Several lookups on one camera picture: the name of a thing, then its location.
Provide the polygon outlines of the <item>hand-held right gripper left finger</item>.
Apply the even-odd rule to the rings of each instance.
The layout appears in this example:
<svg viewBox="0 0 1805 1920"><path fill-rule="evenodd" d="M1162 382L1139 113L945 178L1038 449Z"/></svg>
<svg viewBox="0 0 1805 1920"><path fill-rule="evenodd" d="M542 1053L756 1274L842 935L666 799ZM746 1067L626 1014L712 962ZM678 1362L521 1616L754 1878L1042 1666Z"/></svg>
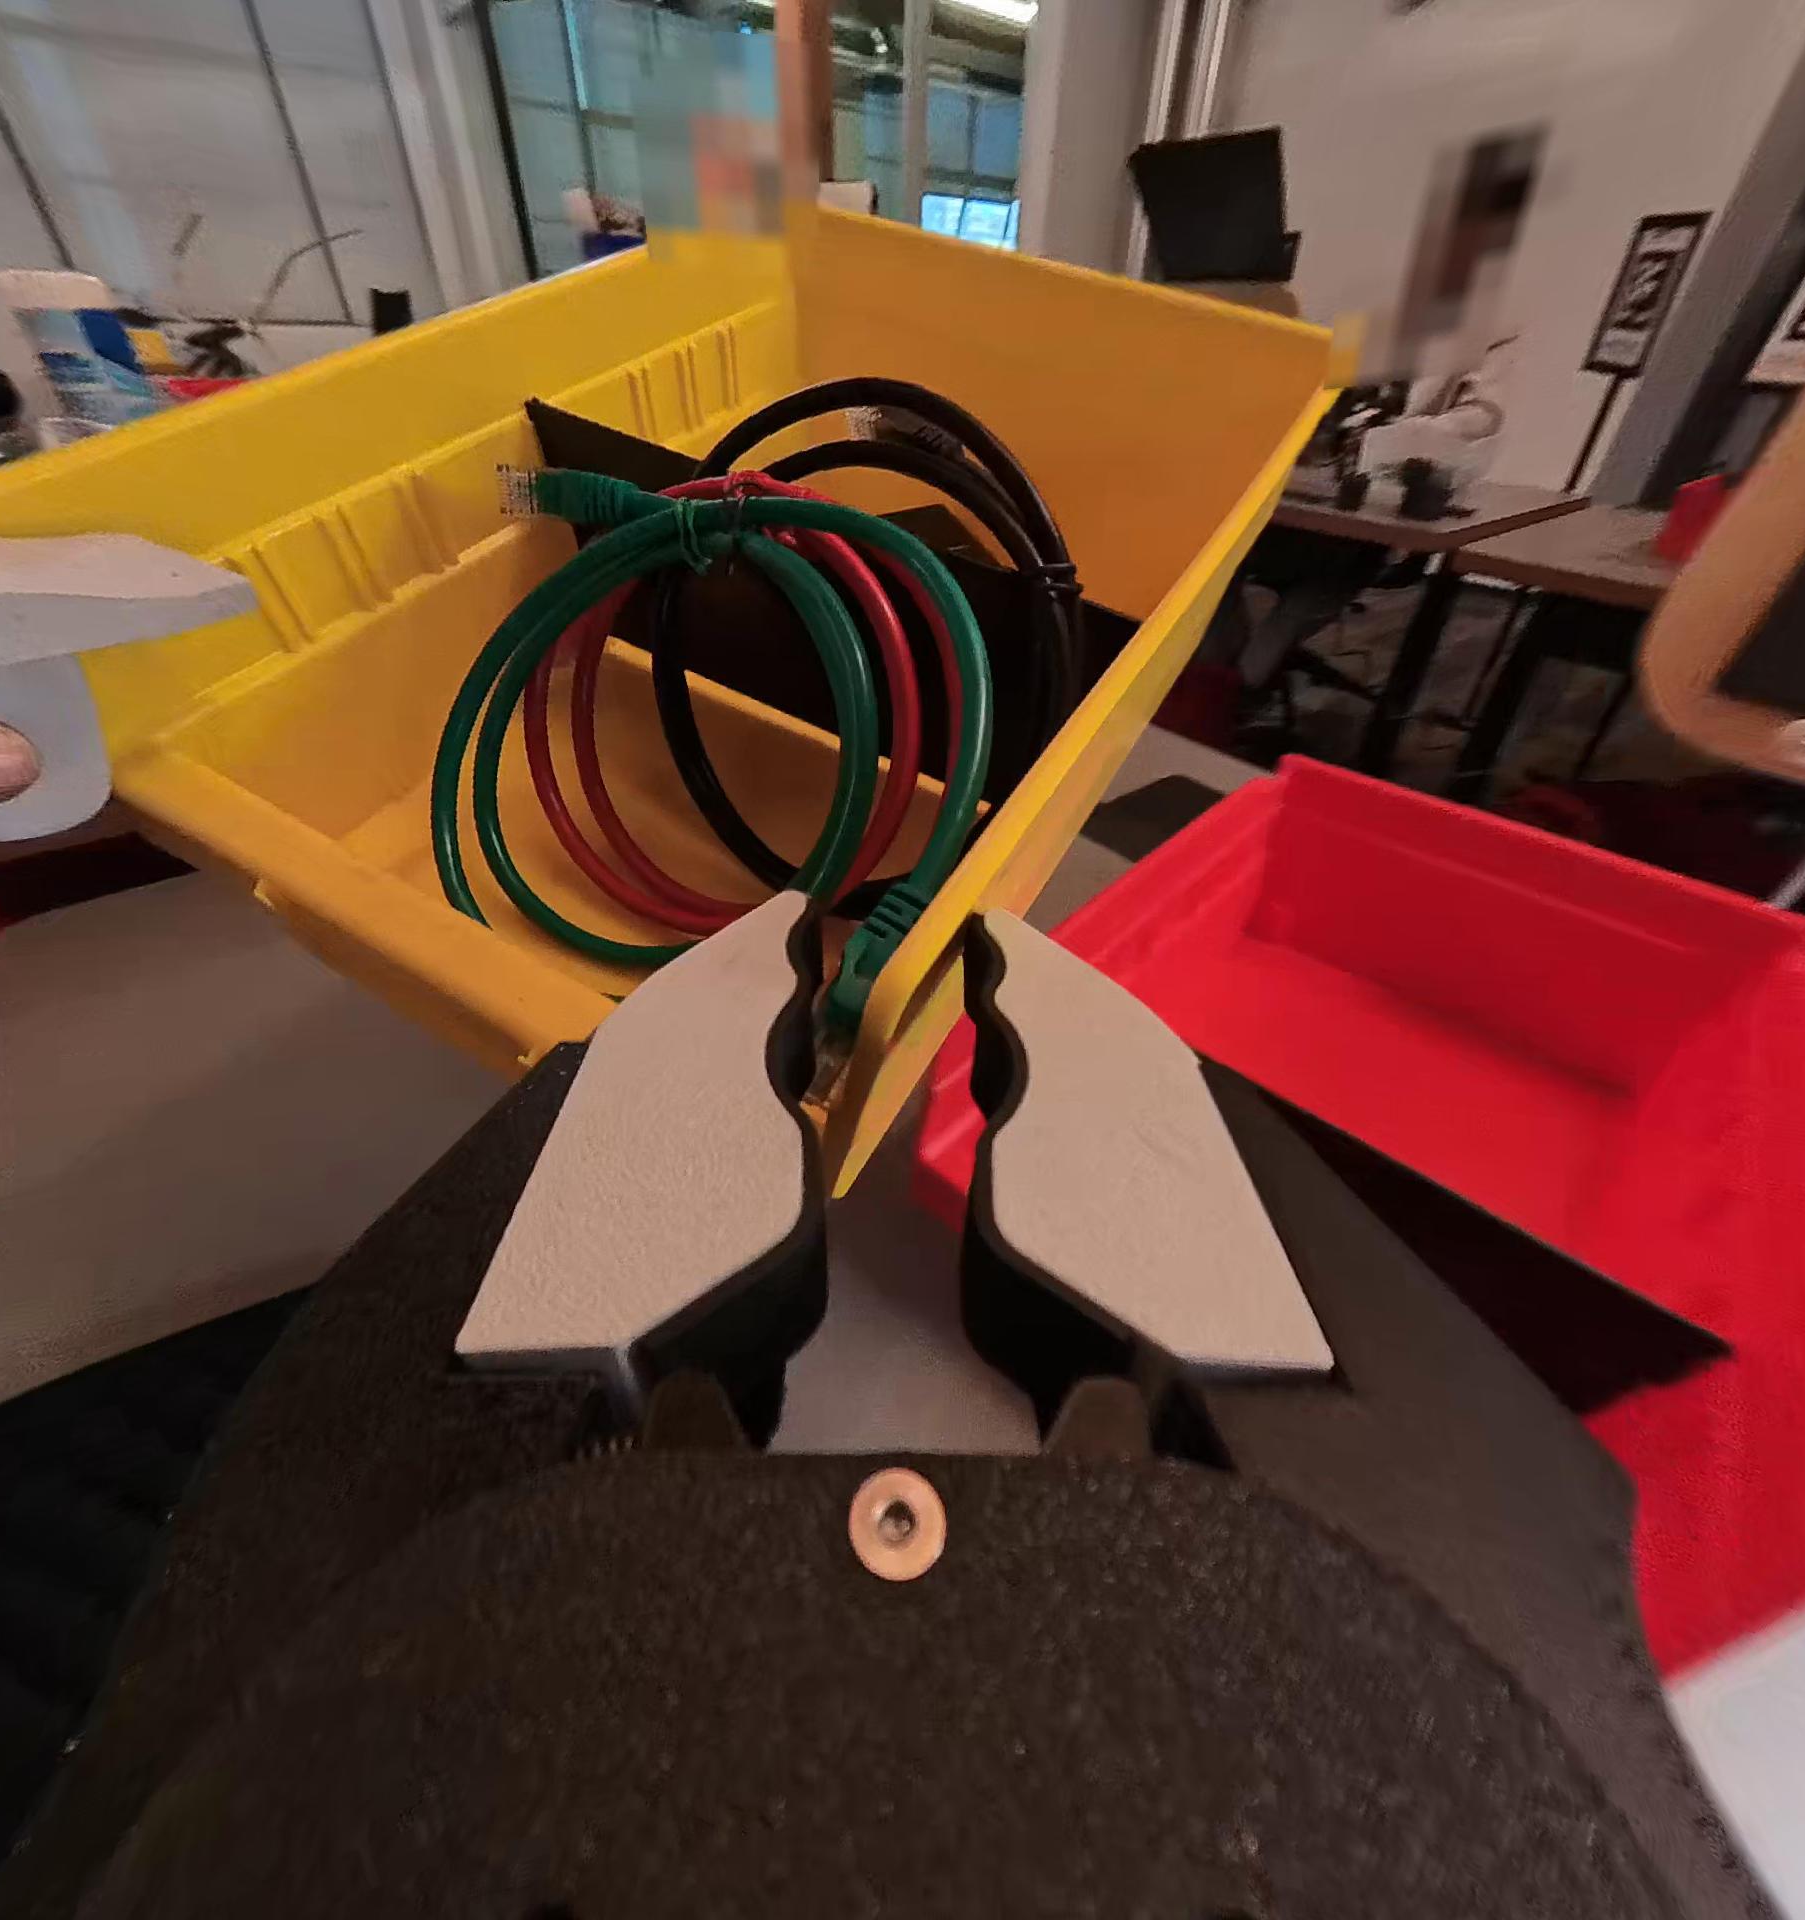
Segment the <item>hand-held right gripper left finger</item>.
<svg viewBox="0 0 1805 1920"><path fill-rule="evenodd" d="M634 1379L791 1243L817 963L812 899L777 892L601 1021L458 1329L464 1366Z"/></svg>

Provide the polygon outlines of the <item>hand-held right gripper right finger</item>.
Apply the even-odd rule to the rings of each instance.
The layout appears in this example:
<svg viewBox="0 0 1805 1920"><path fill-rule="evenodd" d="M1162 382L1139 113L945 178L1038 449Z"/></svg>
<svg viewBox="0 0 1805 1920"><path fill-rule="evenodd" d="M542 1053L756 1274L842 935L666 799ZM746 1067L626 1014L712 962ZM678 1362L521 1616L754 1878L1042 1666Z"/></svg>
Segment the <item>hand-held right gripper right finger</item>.
<svg viewBox="0 0 1805 1920"><path fill-rule="evenodd" d="M1325 1379L1333 1348L1197 1053L1128 989L1025 919L966 930L981 1118L967 1188L966 1307L1007 1286L1056 1308L1063 1378Z"/></svg>

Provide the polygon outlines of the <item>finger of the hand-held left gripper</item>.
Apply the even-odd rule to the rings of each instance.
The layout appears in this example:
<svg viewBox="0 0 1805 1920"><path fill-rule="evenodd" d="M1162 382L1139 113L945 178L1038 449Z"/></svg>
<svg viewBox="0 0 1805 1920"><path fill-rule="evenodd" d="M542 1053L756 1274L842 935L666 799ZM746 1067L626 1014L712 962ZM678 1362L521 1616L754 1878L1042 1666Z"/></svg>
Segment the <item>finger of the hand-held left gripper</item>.
<svg viewBox="0 0 1805 1920"><path fill-rule="evenodd" d="M0 665L177 637L259 606L236 570L140 537L0 539Z"/></svg>

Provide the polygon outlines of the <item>red plastic bin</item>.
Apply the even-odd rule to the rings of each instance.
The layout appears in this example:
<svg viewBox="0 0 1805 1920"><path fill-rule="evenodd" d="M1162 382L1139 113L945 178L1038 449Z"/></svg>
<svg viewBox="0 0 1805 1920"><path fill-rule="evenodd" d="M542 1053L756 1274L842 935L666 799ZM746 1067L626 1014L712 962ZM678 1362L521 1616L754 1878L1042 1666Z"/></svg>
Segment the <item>red plastic bin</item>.
<svg viewBox="0 0 1805 1920"><path fill-rule="evenodd" d="M1614 1618L1683 1670L1805 1605L1802 917L1290 762L1048 936L1197 1053L1336 1366L1063 1378L999 1348L1056 1308L963 1288L1045 1427L1129 1379L1511 1664ZM963 1263L972 1053L919 1148Z"/></svg>

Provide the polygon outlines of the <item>yellow plastic bin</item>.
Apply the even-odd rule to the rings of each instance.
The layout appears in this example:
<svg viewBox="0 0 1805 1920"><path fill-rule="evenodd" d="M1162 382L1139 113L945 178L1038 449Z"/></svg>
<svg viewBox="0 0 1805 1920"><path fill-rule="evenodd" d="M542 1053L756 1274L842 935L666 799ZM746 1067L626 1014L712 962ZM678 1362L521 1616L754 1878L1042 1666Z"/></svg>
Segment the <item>yellow plastic bin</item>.
<svg viewBox="0 0 1805 1920"><path fill-rule="evenodd" d="M530 398L707 451L785 393L918 382L1003 439L1083 593L1138 632L875 984L829 1102L836 1194L963 1014L970 913L1028 913L1267 525L1336 365L1325 329L812 210L783 237L663 233L219 398L0 469L0 539L125 534L230 564L251 616L84 664L114 795L243 875L300 947L509 1077L639 973L436 878L429 785L483 643L576 544L503 517Z"/></svg>

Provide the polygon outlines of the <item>dark-legged work table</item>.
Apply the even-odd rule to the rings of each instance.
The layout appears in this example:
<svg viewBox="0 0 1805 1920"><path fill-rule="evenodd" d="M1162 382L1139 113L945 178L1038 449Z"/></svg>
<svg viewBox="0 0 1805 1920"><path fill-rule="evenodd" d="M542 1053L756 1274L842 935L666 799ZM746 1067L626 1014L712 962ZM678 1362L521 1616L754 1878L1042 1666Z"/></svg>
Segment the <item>dark-legged work table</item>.
<svg viewBox="0 0 1805 1920"><path fill-rule="evenodd" d="M1522 529L1579 514L1590 505L1587 493L1477 483L1450 514L1417 519L1374 505L1341 510L1303 493L1282 493L1270 517L1273 527L1321 539L1382 546L1431 561L1410 627L1371 708L1356 755L1359 772L1389 776L1402 732L1413 721L1450 616L1464 590L1460 553Z"/></svg>

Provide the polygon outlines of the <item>white and black equipment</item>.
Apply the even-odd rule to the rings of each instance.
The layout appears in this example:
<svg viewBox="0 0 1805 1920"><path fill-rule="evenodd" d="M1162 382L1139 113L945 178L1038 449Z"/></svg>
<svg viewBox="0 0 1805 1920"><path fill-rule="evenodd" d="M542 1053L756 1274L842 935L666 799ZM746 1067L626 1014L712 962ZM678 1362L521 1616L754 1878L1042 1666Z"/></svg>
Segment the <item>white and black equipment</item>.
<svg viewBox="0 0 1805 1920"><path fill-rule="evenodd" d="M1336 418L1338 483L1404 519L1472 517L1507 421L1485 369L1355 387Z"/></svg>

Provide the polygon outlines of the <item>black wood-edged panel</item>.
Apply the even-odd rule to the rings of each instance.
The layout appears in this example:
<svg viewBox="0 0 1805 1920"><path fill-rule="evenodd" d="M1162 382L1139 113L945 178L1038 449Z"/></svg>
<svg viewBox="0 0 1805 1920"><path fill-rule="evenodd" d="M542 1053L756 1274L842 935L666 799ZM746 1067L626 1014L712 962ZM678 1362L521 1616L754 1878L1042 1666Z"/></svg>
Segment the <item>black wood-edged panel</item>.
<svg viewBox="0 0 1805 1920"><path fill-rule="evenodd" d="M1693 751L1805 785L1805 395L1661 598L1635 683Z"/></svg>

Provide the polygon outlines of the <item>black and tan reflector panel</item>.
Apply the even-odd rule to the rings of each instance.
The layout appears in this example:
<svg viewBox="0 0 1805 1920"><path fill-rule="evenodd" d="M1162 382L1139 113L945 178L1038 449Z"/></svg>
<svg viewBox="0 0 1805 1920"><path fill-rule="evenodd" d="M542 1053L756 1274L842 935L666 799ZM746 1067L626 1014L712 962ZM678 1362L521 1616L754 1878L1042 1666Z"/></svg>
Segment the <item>black and tan reflector panel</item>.
<svg viewBox="0 0 1805 1920"><path fill-rule="evenodd" d="M1282 126L1147 142L1128 166L1164 283L1291 280Z"/></svg>

